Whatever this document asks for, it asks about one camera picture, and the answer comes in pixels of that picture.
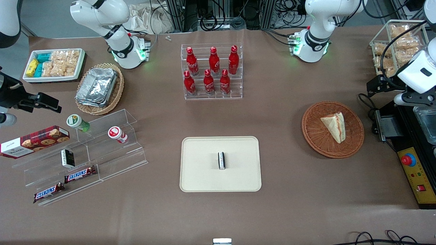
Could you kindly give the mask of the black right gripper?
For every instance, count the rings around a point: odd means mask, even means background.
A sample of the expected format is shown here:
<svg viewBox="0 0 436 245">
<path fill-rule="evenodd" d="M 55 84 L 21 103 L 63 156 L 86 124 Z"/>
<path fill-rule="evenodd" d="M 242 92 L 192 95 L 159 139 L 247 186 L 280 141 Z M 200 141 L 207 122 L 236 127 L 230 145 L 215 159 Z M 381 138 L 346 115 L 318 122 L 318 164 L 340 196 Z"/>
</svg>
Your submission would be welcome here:
<svg viewBox="0 0 436 245">
<path fill-rule="evenodd" d="M 28 99 L 32 94 L 27 93 L 22 82 L 0 73 L 0 105 L 3 108 L 15 108 L 17 110 L 33 111 Z M 45 93 L 37 93 L 33 96 L 34 108 L 51 110 L 55 113 L 61 113 L 62 107 L 59 101 Z"/>
</svg>

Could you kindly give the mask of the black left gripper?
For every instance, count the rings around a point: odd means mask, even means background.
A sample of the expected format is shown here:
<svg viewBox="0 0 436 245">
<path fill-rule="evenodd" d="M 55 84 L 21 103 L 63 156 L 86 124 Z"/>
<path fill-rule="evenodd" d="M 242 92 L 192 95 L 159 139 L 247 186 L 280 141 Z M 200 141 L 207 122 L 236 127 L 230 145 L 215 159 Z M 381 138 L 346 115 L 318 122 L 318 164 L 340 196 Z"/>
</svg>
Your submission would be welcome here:
<svg viewBox="0 0 436 245">
<path fill-rule="evenodd" d="M 403 99 L 407 92 L 406 85 L 403 82 L 387 81 L 384 76 L 375 76 L 367 82 L 367 96 L 372 97 L 377 93 L 394 93 L 394 99 Z"/>
</svg>

